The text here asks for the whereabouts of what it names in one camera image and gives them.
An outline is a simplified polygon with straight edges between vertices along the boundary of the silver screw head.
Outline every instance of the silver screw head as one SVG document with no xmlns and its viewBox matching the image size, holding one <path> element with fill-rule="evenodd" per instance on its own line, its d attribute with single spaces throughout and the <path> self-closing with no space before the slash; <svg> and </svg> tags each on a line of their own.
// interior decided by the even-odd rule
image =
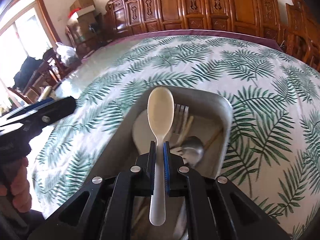
<svg viewBox="0 0 320 240">
<path fill-rule="evenodd" d="M 226 184 L 228 182 L 228 179 L 226 177 L 220 176 L 218 178 L 218 182 L 221 184 Z"/>
<path fill-rule="evenodd" d="M 92 183 L 93 184 L 99 184 L 99 183 L 101 183 L 103 181 L 103 179 L 101 178 L 101 177 L 99 177 L 99 176 L 96 176 L 96 177 L 94 177 L 93 179 L 92 179 Z"/>
<path fill-rule="evenodd" d="M 42 120 L 42 122 L 48 123 L 48 122 L 50 122 L 50 117 L 44 115 L 44 116 L 42 116 L 41 120 Z"/>
<path fill-rule="evenodd" d="M 186 166 L 182 166 L 182 167 L 179 168 L 179 171 L 182 172 L 182 173 L 187 173 L 187 172 L 189 172 L 189 168 L 186 167 Z"/>
<path fill-rule="evenodd" d="M 139 172 L 139 171 L 141 171 L 141 168 L 140 168 L 139 166 L 132 166 L 131 169 L 130 169 L 130 171 L 132 171 L 132 172 Z"/>
</svg>

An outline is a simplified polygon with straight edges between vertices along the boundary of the cardboard box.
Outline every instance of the cardboard box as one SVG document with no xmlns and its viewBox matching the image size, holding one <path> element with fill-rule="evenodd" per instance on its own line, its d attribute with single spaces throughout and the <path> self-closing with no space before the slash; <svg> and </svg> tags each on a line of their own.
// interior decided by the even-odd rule
<svg viewBox="0 0 320 240">
<path fill-rule="evenodd" d="M 77 9 L 77 8 L 86 8 L 90 5 L 95 6 L 93 0 L 76 0 L 73 5 L 70 6 L 70 11 Z"/>
<path fill-rule="evenodd" d="M 89 30 L 89 26 L 92 23 L 97 23 L 93 12 L 86 13 L 78 18 L 71 17 L 69 19 L 68 28 L 77 43 L 85 41 L 95 35 Z"/>
<path fill-rule="evenodd" d="M 69 23 L 72 23 L 74 21 L 77 21 L 77 19 L 79 17 L 81 17 L 82 15 L 84 14 L 87 14 L 87 13 L 90 13 L 90 12 L 93 12 L 95 10 L 94 6 L 93 5 L 90 5 L 86 8 L 83 8 L 79 11 L 76 11 L 71 17 L 70 17 L 70 20 L 68 20 L 68 25 L 70 25 Z"/>
</svg>

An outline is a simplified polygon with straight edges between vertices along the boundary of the leaf pattern tablecloth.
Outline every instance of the leaf pattern tablecloth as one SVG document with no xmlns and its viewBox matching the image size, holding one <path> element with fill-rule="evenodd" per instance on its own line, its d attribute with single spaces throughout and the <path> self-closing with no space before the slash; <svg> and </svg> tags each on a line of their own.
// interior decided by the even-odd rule
<svg viewBox="0 0 320 240">
<path fill-rule="evenodd" d="M 156 85 L 230 101 L 222 174 L 297 239 L 320 206 L 320 75 L 277 50 L 223 37 L 147 38 L 106 65 L 36 158 L 32 177 L 44 215 L 81 187 L 132 104 Z"/>
</svg>

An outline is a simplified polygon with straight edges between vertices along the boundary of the metal fork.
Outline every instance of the metal fork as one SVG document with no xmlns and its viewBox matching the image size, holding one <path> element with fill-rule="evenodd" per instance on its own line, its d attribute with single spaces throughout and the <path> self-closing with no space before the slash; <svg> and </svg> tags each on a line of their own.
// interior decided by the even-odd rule
<svg viewBox="0 0 320 240">
<path fill-rule="evenodd" d="M 172 132 L 181 134 L 186 127 L 189 115 L 189 107 L 174 104 L 174 118 L 172 124 Z"/>
<path fill-rule="evenodd" d="M 174 118 L 172 124 L 172 133 L 178 135 L 176 143 L 170 147 L 171 149 L 179 147 L 185 137 L 187 136 L 191 124 L 193 122 L 193 116 L 189 116 L 189 107 L 175 104 Z"/>
</svg>

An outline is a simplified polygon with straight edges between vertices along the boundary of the finger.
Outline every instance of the finger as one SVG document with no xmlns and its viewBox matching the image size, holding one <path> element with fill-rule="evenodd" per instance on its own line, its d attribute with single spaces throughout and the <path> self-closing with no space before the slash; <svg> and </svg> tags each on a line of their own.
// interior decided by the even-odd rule
<svg viewBox="0 0 320 240">
<path fill-rule="evenodd" d="M 7 188 L 4 185 L 0 185 L 0 196 L 7 195 Z"/>
<path fill-rule="evenodd" d="M 29 193 L 30 185 L 29 182 L 27 183 L 28 186 L 20 194 L 16 195 L 12 200 L 12 204 L 16 209 L 19 209 L 20 207 L 24 206 L 31 197 Z"/>
<path fill-rule="evenodd" d="M 24 166 L 24 167 L 29 166 L 29 160 L 27 157 L 22 158 L 22 166 Z"/>
<path fill-rule="evenodd" d="M 27 182 L 27 168 L 21 166 L 18 170 L 17 176 L 14 178 L 11 183 L 11 193 L 12 195 L 18 195 L 21 193 L 25 187 Z"/>
<path fill-rule="evenodd" d="M 24 204 L 22 207 L 17 208 L 17 209 L 18 209 L 18 211 L 20 213 L 25 213 L 25 212 L 28 212 L 31 209 L 31 206 L 32 206 L 32 199 L 31 199 L 31 195 L 30 195 L 30 198 L 28 199 L 27 203 Z"/>
</svg>

